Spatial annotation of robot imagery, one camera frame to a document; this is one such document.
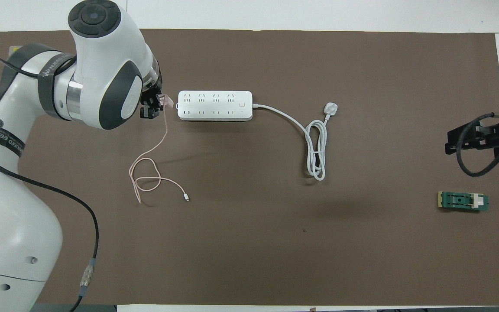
charging cable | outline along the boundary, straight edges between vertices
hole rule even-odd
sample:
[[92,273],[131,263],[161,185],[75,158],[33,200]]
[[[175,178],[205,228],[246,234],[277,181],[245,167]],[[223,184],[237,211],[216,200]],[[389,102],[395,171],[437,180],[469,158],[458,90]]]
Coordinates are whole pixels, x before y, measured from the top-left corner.
[[[303,127],[301,123],[292,118],[286,113],[279,111],[276,108],[267,106],[254,104],[253,108],[265,108],[269,109],[277,114],[283,115],[284,117],[291,120],[295,123],[302,131],[303,136],[305,137],[305,141],[307,142],[307,172],[315,178],[317,181],[322,181],[325,177],[325,148],[327,147],[327,122],[336,114],[338,110],[338,105],[335,103],[327,103],[324,107],[324,113],[326,114],[324,121],[314,120],[307,125],[307,127]],[[313,148],[313,140],[311,140],[311,128],[315,127],[319,131],[319,138],[317,139],[317,150]]]
[[[162,97],[163,97],[162,103],[166,103],[167,101],[171,101],[172,102],[172,100],[167,95],[162,94]],[[172,182],[174,185],[178,186],[180,188],[180,190],[182,191],[182,193],[184,194],[184,200],[186,200],[187,202],[190,201],[190,198],[188,197],[188,194],[186,194],[186,191],[184,191],[184,188],[182,188],[182,186],[180,186],[180,184],[178,184],[177,182],[175,182],[175,181],[173,181],[171,179],[163,178],[161,176],[161,173],[157,169],[157,165],[155,164],[155,161],[153,159],[149,158],[149,157],[144,157],[144,155],[146,155],[146,154],[148,154],[150,152],[153,152],[153,150],[155,150],[156,148],[158,148],[158,146],[161,145],[161,143],[165,140],[165,137],[167,136],[167,133],[168,133],[168,124],[167,124],[167,113],[166,113],[165,109],[163,109],[163,118],[165,119],[165,134],[163,135],[163,137],[161,138],[161,140],[159,141],[159,143],[157,143],[156,146],[153,146],[153,148],[151,148],[147,152],[144,152],[144,153],[140,154],[140,156],[138,156],[136,158],[136,160],[134,160],[134,162],[132,163],[132,165],[128,169],[128,175],[130,176],[130,180],[131,180],[132,186],[134,188],[134,194],[136,195],[136,199],[138,200],[138,203],[142,202],[141,201],[141,197],[140,197],[140,191],[150,192],[150,191],[156,189],[157,187],[159,187],[159,185],[161,185],[161,181],[162,180]],[[139,164],[140,162],[142,162],[144,160],[149,160],[151,162],[151,164],[153,165],[153,168],[154,168],[155,172],[157,172],[157,176],[141,176],[140,178],[134,178],[134,169],[136,169],[137,164]],[[157,180],[158,182],[152,188],[150,188],[150,189],[144,189],[144,188],[142,188],[138,184],[139,180]]]

pink cable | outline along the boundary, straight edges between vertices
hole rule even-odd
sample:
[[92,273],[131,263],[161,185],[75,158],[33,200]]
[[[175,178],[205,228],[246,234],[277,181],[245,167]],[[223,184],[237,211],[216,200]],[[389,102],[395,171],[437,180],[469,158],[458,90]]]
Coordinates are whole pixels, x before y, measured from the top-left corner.
[[[130,166],[130,169],[128,169],[128,174],[130,176],[130,180],[132,181],[132,186],[134,188],[134,194],[136,194],[136,199],[138,200],[138,203],[142,202],[141,197],[140,197],[140,190],[143,192],[150,192],[150,191],[156,189],[161,184],[161,180],[165,180],[165,181],[169,181],[169,182],[174,183],[176,186],[178,186],[180,188],[180,190],[182,190],[182,193],[184,194],[184,199],[187,202],[189,201],[188,194],[186,194],[186,192],[184,191],[184,188],[182,188],[182,186],[180,186],[180,184],[178,184],[177,182],[174,182],[171,179],[163,178],[161,176],[161,173],[157,169],[157,165],[155,164],[155,161],[151,158],[143,157],[145,154],[148,154],[148,153],[152,152],[153,150],[155,150],[165,140],[165,137],[167,136],[167,133],[168,133],[167,114],[166,114],[165,110],[163,110],[163,117],[165,119],[165,134],[163,135],[163,138],[159,141],[159,143],[157,143],[156,146],[153,146],[153,148],[151,148],[147,152],[141,153],[140,156],[138,156],[136,158],[136,160],[134,160],[134,162]],[[134,178],[134,169],[136,168],[137,164],[139,164],[140,162],[142,162],[144,160],[149,160],[153,164],[153,168],[155,169],[155,172],[157,172],[157,176],[141,176],[140,178],[135,179]],[[155,185],[154,187],[152,187],[150,189],[144,189],[138,184],[138,180],[141,180],[141,179],[156,179],[156,180],[158,180],[158,182],[157,182],[157,185]]]

white power strip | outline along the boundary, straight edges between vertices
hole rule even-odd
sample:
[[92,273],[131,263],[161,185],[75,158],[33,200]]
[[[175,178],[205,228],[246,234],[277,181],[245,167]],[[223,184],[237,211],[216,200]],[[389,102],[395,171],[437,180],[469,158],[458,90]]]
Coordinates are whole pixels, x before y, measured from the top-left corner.
[[253,117],[250,91],[180,91],[178,117],[187,121],[243,122]]

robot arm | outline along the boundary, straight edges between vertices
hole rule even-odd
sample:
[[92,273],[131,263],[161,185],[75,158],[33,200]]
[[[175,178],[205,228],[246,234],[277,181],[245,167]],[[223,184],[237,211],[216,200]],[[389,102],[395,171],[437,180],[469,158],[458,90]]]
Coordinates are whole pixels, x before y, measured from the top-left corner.
[[63,74],[55,84],[57,114],[111,130],[133,115],[141,99],[141,116],[156,117],[159,64],[123,8],[107,0],[83,1],[71,10],[68,22],[77,63],[73,75]]
[[0,311],[29,311],[61,250],[51,209],[12,177],[36,118],[47,113],[111,130],[133,115],[139,100],[143,118],[161,108],[159,65],[125,10],[108,0],[83,1],[69,14],[69,26],[77,45],[73,65],[73,55],[29,44],[10,56],[0,80],[0,166],[8,171],[0,170]]
[[[482,176],[487,174],[499,163],[499,123],[494,126],[484,127],[481,120],[485,118],[499,118],[499,113],[490,113],[474,119],[472,122],[457,127],[447,133],[448,142],[445,144],[446,154],[456,153],[460,168],[469,176]],[[461,150],[493,149],[494,160],[479,172],[471,172],[463,164]]]

brown mat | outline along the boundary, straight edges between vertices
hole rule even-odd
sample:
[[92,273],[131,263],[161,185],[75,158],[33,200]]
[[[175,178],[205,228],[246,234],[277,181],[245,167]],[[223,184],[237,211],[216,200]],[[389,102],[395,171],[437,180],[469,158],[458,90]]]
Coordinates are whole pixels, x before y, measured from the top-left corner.
[[[183,122],[151,156],[164,182],[138,205],[127,169],[164,118],[104,132],[44,116],[20,172],[67,190],[99,217],[100,254],[85,300],[98,304],[499,305],[499,166],[473,179],[444,154],[446,132],[499,111],[492,34],[144,30],[164,91],[249,90],[307,124],[328,124],[327,178],[303,172],[290,122]],[[0,33],[66,52],[68,32]],[[468,153],[477,169],[491,152]],[[138,176],[151,174],[140,166]],[[71,303],[91,255],[89,215],[32,188],[64,243],[39,301]],[[439,190],[490,196],[486,213],[444,211]]]

